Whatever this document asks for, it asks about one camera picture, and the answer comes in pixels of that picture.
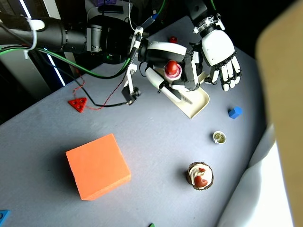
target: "cupcake wrapper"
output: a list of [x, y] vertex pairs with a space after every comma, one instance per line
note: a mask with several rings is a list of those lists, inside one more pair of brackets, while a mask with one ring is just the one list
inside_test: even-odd
[[194, 162], [194, 163], [192, 163], [192, 164], [189, 165], [189, 168], [188, 168], [188, 170], [187, 170], [187, 177], [186, 177], [186, 179], [187, 179], [187, 182], [188, 182], [191, 186], [193, 186], [194, 189], [196, 189], [196, 190], [198, 190], [198, 191], [203, 191], [203, 190], [206, 190], [206, 189], [208, 189], [210, 186], [213, 185], [213, 182], [214, 182], [214, 173], [213, 173], [213, 170], [211, 169], [211, 170], [212, 170], [212, 173], [213, 173], [213, 180], [212, 180], [212, 182], [211, 182], [208, 186], [206, 186], [206, 187], [203, 188], [203, 189], [200, 189], [200, 188], [195, 187], [195, 186], [191, 183], [191, 179], [190, 179], [190, 176], [189, 176], [189, 171], [191, 170], [192, 167], [194, 167], [194, 166], [197, 165], [197, 164], [203, 164], [203, 165], [205, 165], [205, 166], [208, 166], [208, 167], [211, 169], [211, 167], [210, 167], [208, 164], [204, 163], [204, 162]]

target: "beige tray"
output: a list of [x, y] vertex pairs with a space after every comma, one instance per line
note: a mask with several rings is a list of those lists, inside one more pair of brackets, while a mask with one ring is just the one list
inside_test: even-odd
[[[200, 84], [204, 82], [204, 79], [207, 76], [208, 75], [204, 72], [198, 76]], [[169, 97], [168, 98], [190, 119], [200, 113], [200, 111], [208, 105], [210, 100], [209, 95], [200, 87], [195, 91], [180, 91], [180, 94], [182, 95], [182, 100], [179, 103]]]

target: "red and white cupcake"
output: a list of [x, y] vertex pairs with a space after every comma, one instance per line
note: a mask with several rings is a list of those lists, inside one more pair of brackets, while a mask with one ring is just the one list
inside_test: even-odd
[[204, 162], [194, 162], [189, 165], [187, 181], [196, 190], [208, 189], [214, 182], [213, 171]]

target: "cupcake frosting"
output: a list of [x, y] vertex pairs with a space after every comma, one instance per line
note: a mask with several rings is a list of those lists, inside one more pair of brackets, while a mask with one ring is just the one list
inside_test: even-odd
[[[205, 169], [205, 171], [201, 172], [199, 170], [199, 168]], [[206, 166], [203, 164], [194, 165], [189, 171], [189, 176], [190, 176], [192, 185], [195, 185], [196, 176], [200, 176], [203, 180], [207, 180], [207, 185], [205, 185], [204, 187], [201, 187], [199, 189], [204, 189], [205, 187], [209, 186], [213, 181], [213, 172], [212, 172], [211, 168], [209, 166]]]

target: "orange cube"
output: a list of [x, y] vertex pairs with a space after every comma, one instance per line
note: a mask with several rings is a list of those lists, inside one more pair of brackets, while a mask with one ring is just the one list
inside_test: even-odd
[[94, 200], [130, 181], [113, 134], [66, 152], [82, 200]]

